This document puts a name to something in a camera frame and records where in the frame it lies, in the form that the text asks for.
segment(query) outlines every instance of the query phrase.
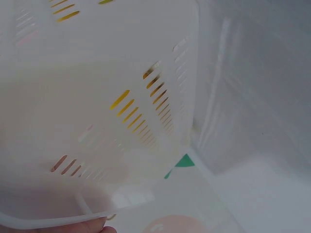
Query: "white plastic basket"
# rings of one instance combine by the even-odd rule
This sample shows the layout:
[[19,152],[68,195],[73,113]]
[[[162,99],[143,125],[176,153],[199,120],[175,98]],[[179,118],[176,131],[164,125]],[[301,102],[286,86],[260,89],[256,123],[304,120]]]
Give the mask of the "white plastic basket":
[[194,0],[0,3],[0,224],[70,224],[153,198],[190,143]]

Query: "ventilation slot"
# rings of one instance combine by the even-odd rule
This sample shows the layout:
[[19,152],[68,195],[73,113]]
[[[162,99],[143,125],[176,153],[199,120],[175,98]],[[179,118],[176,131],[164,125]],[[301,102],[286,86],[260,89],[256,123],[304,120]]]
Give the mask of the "ventilation slot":
[[145,122],[146,120],[143,120],[133,131],[132,133],[135,133],[135,131]]
[[104,1],[100,1],[98,4],[99,5],[104,5],[104,4],[112,2],[112,1],[114,1],[114,0],[104,0]]
[[136,108],[123,120],[123,123],[125,123],[137,110],[138,110],[138,107],[136,107]]
[[129,126],[127,126],[127,128],[128,128],[128,129],[131,128],[132,125],[134,125],[134,123],[135,123],[136,121],[138,121],[138,119],[139,119],[141,116],[142,116],[142,114],[139,114],[138,117],[137,117],[135,120],[133,120],[132,123],[129,124]]
[[66,7],[62,8],[62,9],[59,9],[58,11],[53,12],[53,15],[56,15],[57,13],[60,13],[60,12],[62,12],[64,10],[67,10],[67,9],[73,7],[73,6],[74,6],[74,4],[71,4],[69,6],[66,6]]
[[67,155],[64,155],[55,165],[54,167],[52,167],[51,172],[55,172],[58,167],[65,161],[65,159],[67,158]]
[[73,17],[73,16],[79,14],[79,13],[80,13],[80,11],[72,12],[72,13],[70,13],[69,15],[66,15],[66,16],[64,16],[64,17],[59,18],[59,19],[57,20],[57,22],[62,22],[62,21],[64,21],[64,20],[66,20],[66,19],[69,19],[69,18],[71,18],[71,17]]
[[130,90],[126,90],[120,97],[110,106],[110,109],[114,109],[124,98],[130,93]]
[[56,6],[58,6],[58,5],[60,5],[60,4],[64,3],[64,2],[66,2],[66,1],[68,1],[68,0],[62,0],[62,1],[60,1],[59,3],[56,3],[56,4],[54,4],[53,6],[51,6],[51,8],[56,7]]
[[158,116],[161,115],[161,113],[163,113],[163,112],[165,111],[165,109],[167,109],[167,107],[168,107],[169,105],[170,105],[170,104],[168,103],[168,104],[161,110],[161,112],[158,114]]
[[144,75],[142,76],[143,79],[146,79],[158,66],[160,65],[160,61],[156,62],[155,64],[153,64],[149,70],[147,70],[146,73],[144,73]]
[[63,171],[62,171],[62,175],[64,175],[71,167],[72,165],[76,162],[77,160],[74,159]]
[[122,108],[121,111],[119,111],[118,116],[121,116],[122,113],[124,113],[124,112],[126,111],[126,109],[128,109],[128,107],[132,105],[132,103],[134,103],[134,100],[129,101],[129,102],[127,103],[127,105],[125,105],[125,107]]
[[170,117],[171,117],[171,114],[162,122],[162,124],[164,124]]
[[148,130],[140,139],[142,140],[144,138],[144,136],[146,136],[147,133],[149,133],[149,132],[150,132],[150,130]]
[[153,92],[151,92],[150,97],[152,97],[163,85],[164,85],[164,82],[161,83]]
[[161,74],[156,76],[150,83],[148,83],[147,89],[149,89],[160,77],[161,77]]
[[156,142],[155,138],[151,139],[150,142],[147,143],[149,144],[149,147],[152,147],[152,145]]
[[143,144],[152,136],[152,133],[142,142]]
[[167,115],[167,113],[169,113],[169,112],[170,112],[170,109],[161,117],[160,120],[162,120]]
[[74,172],[73,172],[70,176],[74,176],[74,175],[80,170],[81,167],[82,167],[82,166],[79,165],[79,166],[77,167],[77,169],[75,169]]
[[151,139],[146,143],[146,146],[151,143],[155,138],[152,136]]
[[[122,95],[119,96],[119,98],[110,106],[110,109],[113,110],[114,108],[116,108],[122,101],[124,101],[124,99],[129,95],[130,90],[126,90]],[[131,106],[133,106],[133,103],[135,102],[134,99],[131,99],[117,114],[118,117],[120,117],[123,113],[125,113],[125,111],[129,111],[129,108]],[[140,138],[140,140],[144,139],[145,136],[151,133],[151,130],[148,129],[148,125],[144,126],[144,123],[146,122],[145,119],[142,118],[142,113],[139,113],[139,107],[134,107],[134,109],[131,109],[130,113],[127,113],[128,115],[124,118],[124,120],[122,121],[123,123],[126,123],[130,118],[131,118],[131,123],[127,126],[127,129],[130,129],[131,127],[133,127],[134,129],[132,130],[132,133],[135,133],[138,129],[140,130],[140,132],[138,133],[138,136],[143,134],[143,136]]]
[[167,131],[171,130],[171,129],[173,128],[172,126],[173,126],[172,123],[171,123],[171,124],[168,124],[168,126],[166,127],[166,130],[167,130]]
[[164,96],[164,94],[166,93],[167,90],[163,91],[153,102],[153,104],[155,104],[162,96]]
[[166,123],[166,125],[164,125],[164,128],[165,128],[171,121],[172,121],[172,119],[170,119],[170,120]]
[[164,104],[165,103],[165,101],[167,101],[168,100],[168,97],[166,97],[166,99],[165,100],[163,100],[163,102],[161,103],[161,104],[159,104],[159,106],[155,109],[156,111],[162,106],[162,104]]
[[148,127],[148,125],[145,126],[145,128],[143,128],[138,135],[140,135],[142,132],[144,132],[144,130]]

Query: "white wall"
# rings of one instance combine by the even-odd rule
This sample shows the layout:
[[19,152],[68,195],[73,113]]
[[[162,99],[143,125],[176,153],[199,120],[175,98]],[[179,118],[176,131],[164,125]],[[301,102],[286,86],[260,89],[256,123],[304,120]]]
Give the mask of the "white wall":
[[198,0],[193,145],[249,233],[311,229],[311,4]]

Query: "finger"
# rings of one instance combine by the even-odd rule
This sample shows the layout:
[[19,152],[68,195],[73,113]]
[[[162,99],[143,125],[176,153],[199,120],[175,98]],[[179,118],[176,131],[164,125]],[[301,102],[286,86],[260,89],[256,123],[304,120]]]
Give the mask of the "finger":
[[103,229],[106,217],[60,227],[36,230],[15,230],[0,226],[0,233],[98,233]]
[[117,233],[117,231],[113,227],[104,227],[101,233]]
[[39,233],[98,233],[103,229],[106,217],[94,219],[86,222],[80,222],[67,226],[52,227],[41,229]]

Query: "white surface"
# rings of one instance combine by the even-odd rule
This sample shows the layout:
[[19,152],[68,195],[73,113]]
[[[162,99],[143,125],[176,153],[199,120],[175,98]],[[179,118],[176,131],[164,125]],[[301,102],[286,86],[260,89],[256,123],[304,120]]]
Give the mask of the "white surface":
[[[107,224],[120,233],[142,233],[156,219],[182,215],[201,221],[208,233],[245,233],[196,166],[173,168],[168,179],[153,188],[153,193],[155,201],[119,213]],[[193,233],[188,230],[176,225],[171,232],[164,223],[163,229],[154,233]]]
[[[190,143],[196,2],[6,0],[0,6],[0,224],[69,224],[152,199],[150,187]],[[170,112],[163,118],[166,98]]]
[[192,136],[207,180],[248,233],[308,233],[311,5],[198,2]]

